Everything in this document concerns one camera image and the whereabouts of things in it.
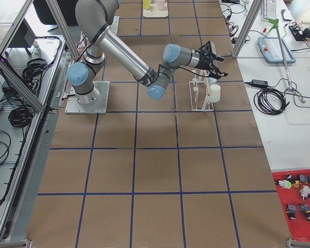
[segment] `green clip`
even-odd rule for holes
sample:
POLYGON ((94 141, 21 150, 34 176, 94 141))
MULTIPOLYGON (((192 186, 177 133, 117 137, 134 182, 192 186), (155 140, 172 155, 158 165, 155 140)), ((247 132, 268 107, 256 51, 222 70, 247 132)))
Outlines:
POLYGON ((271 32, 271 30, 273 30, 274 28, 277 28, 279 25, 279 19, 270 19, 269 23, 273 24, 272 28, 269 30, 269 32, 271 32))

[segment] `blue and white device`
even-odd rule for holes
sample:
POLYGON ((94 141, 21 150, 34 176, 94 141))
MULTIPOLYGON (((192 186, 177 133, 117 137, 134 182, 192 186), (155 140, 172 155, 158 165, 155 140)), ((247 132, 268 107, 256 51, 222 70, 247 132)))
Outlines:
MULTIPOLYGON (((294 55, 292 54, 291 50, 289 49, 286 42, 282 40, 282 44, 285 51, 285 56, 288 64, 293 64, 296 62, 294 55)), ((264 56, 265 60, 268 63, 283 63, 283 56, 280 49, 279 40, 277 37, 259 37, 258 38, 258 46, 260 52, 264 56)))

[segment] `black chair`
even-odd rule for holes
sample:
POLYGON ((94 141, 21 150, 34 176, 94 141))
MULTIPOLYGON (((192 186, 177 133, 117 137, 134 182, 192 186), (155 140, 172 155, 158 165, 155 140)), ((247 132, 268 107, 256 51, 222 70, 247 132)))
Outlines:
MULTIPOLYGON (((57 0, 68 26, 78 26, 75 15, 75 7, 77 2, 78 0, 57 0)), ((55 19, 47 5, 46 0, 34 0, 33 4, 42 24, 56 25, 55 19)))

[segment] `yellow cup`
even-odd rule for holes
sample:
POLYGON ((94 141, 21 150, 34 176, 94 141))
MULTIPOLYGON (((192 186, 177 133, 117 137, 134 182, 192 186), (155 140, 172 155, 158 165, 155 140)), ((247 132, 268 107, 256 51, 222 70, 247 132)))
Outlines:
POLYGON ((144 9, 150 9, 151 0, 143 0, 143 2, 144 2, 144 9))

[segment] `keyboard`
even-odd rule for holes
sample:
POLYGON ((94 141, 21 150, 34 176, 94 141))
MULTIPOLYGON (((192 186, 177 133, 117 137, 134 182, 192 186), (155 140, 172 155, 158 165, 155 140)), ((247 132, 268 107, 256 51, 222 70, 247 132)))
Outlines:
POLYGON ((277 0, 263 0, 263 19, 277 19, 277 0))

